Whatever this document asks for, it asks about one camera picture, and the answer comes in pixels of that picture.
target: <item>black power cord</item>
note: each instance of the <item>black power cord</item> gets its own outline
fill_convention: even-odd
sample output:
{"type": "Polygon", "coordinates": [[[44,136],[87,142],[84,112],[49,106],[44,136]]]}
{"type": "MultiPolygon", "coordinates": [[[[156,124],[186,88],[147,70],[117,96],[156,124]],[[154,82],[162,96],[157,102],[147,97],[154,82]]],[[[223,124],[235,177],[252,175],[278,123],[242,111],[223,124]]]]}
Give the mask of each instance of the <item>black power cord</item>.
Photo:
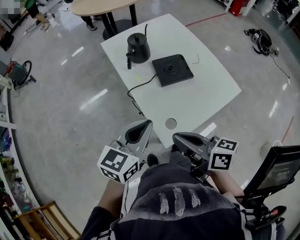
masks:
{"type": "Polygon", "coordinates": [[[132,104],[133,104],[133,105],[135,106],[135,108],[139,111],[139,115],[145,116],[144,113],[142,113],[142,111],[137,107],[137,105],[136,105],[137,102],[136,102],[136,100],[134,99],[134,97],[132,97],[132,96],[130,95],[130,92],[131,92],[132,90],[134,90],[134,89],[140,87],[140,86],[144,86],[144,85],[150,83],[156,76],[157,76],[157,74],[155,74],[148,82],[144,82],[144,83],[142,83],[142,84],[139,84],[139,85],[137,85],[137,86],[131,88],[130,90],[128,90],[128,92],[126,93],[126,94],[132,99],[132,104]]]}
{"type": "Polygon", "coordinates": [[[125,215],[127,215],[127,207],[126,207],[126,202],[127,202],[127,197],[128,197],[128,191],[129,191],[129,181],[127,180],[126,181],[126,194],[125,194],[125,199],[124,199],[124,212],[125,212],[125,215]]]}
{"type": "Polygon", "coordinates": [[[275,65],[286,75],[286,77],[288,78],[288,79],[290,79],[290,77],[287,75],[287,73],[281,68],[281,67],[279,67],[278,66],[278,64],[277,64],[277,62],[276,62],[276,60],[275,60],[275,58],[270,54],[270,56],[271,56],[271,58],[273,59],[273,61],[274,61],[274,63],[275,63],[275,65]]]}

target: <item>black kettle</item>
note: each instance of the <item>black kettle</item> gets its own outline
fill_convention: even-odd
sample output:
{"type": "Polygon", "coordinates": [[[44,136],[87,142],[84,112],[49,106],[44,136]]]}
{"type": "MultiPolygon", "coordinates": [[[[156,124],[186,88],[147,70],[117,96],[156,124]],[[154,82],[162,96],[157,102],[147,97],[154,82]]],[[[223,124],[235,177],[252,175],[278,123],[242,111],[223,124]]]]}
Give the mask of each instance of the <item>black kettle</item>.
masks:
{"type": "Polygon", "coordinates": [[[144,34],[134,33],[127,39],[128,42],[128,53],[127,67],[131,69],[131,62],[133,63],[144,63],[150,58],[150,48],[147,42],[147,25],[145,25],[144,34]]]}

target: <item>kettle handle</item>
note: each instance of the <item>kettle handle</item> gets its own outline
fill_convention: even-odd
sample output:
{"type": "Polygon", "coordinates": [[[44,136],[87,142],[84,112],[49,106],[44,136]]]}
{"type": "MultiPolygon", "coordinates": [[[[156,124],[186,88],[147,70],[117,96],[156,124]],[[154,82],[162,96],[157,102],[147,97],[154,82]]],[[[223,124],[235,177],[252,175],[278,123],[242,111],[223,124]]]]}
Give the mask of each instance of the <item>kettle handle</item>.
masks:
{"type": "Polygon", "coordinates": [[[147,27],[148,27],[148,24],[146,24],[145,28],[144,28],[144,35],[145,35],[145,37],[147,37],[147,27]]]}
{"type": "Polygon", "coordinates": [[[128,70],[130,70],[130,69],[131,69],[131,66],[132,66],[131,56],[132,56],[132,53],[133,53],[134,51],[135,51],[134,49],[131,49],[131,50],[126,54],[128,70]]]}
{"type": "Polygon", "coordinates": [[[126,58],[127,58],[127,66],[128,66],[128,70],[130,70],[131,69],[131,53],[127,53],[126,54],[126,58]]]}

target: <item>black screen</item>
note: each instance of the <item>black screen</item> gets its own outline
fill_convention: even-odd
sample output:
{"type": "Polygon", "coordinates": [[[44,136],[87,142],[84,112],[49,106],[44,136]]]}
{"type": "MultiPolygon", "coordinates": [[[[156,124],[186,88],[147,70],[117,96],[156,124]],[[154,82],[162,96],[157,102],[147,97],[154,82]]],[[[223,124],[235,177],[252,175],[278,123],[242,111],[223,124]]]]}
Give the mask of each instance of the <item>black screen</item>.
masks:
{"type": "Polygon", "coordinates": [[[267,173],[258,190],[288,183],[298,171],[300,159],[276,163],[267,173]]]}

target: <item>gray floor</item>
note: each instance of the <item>gray floor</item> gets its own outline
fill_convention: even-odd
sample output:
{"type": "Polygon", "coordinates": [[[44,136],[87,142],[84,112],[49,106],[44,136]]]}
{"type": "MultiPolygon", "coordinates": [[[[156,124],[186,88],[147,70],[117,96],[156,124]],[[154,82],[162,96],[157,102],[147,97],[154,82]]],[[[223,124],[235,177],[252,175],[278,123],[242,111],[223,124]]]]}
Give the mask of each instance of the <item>gray floor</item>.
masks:
{"type": "MultiPolygon", "coordinates": [[[[99,29],[91,32],[79,17],[64,11],[67,7],[66,4],[55,7],[56,19],[51,20],[48,31],[38,29],[25,35],[15,48],[13,59],[31,60],[37,83],[22,89],[20,96],[12,93],[11,105],[21,156],[35,190],[44,202],[55,200],[82,231],[107,182],[96,165],[101,150],[122,126],[142,117],[100,46],[102,22],[95,22],[99,29]],[[84,49],[72,56],[80,47],[84,49]],[[105,95],[86,109],[80,109],[104,89],[107,89],[105,95]]],[[[224,6],[216,0],[136,3],[139,22],[170,13],[186,25],[224,11],[224,6]]],[[[113,14],[117,20],[130,17],[128,8],[113,14]]],[[[290,85],[271,57],[257,55],[243,30],[261,27],[271,28],[253,14],[248,17],[226,14],[189,27],[242,89],[235,99],[196,129],[201,132],[214,122],[217,127],[213,135],[239,141],[230,173],[240,185],[251,179],[262,163],[262,145],[282,140],[292,117],[283,144],[300,144],[300,85],[294,77],[299,65],[274,30],[270,35],[281,50],[276,61],[290,75],[290,85]]],[[[153,133],[147,153],[159,155],[164,150],[153,133]]],[[[266,203],[269,207],[287,206],[285,227],[290,234],[300,220],[300,172],[294,184],[266,203]]]]}

